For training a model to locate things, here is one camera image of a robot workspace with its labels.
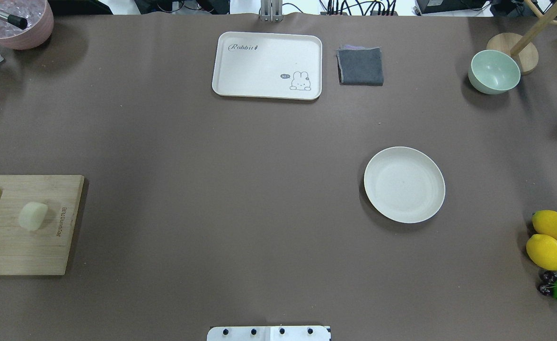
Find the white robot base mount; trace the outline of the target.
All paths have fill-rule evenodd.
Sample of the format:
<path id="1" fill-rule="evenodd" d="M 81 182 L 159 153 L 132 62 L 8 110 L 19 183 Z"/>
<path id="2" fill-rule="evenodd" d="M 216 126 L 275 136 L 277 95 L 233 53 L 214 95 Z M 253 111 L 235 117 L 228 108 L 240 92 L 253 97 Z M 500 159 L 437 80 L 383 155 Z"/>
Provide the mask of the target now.
<path id="1" fill-rule="evenodd" d="M 329 326 L 216 326 L 209 329 L 207 341 L 330 341 Z"/>

